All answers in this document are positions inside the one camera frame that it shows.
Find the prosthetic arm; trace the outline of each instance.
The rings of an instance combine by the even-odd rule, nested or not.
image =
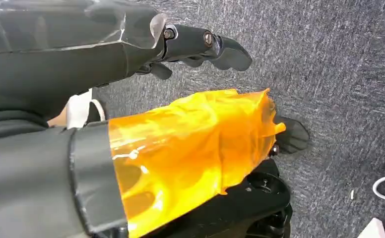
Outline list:
[[[195,94],[80,130],[46,125],[71,95],[206,60],[252,62],[236,41],[137,3],[0,0],[0,237],[137,238],[240,183],[285,129],[267,91]]]

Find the black sleeve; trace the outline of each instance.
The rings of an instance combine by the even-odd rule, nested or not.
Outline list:
[[[0,237],[78,237],[126,226],[106,123],[0,139]]]

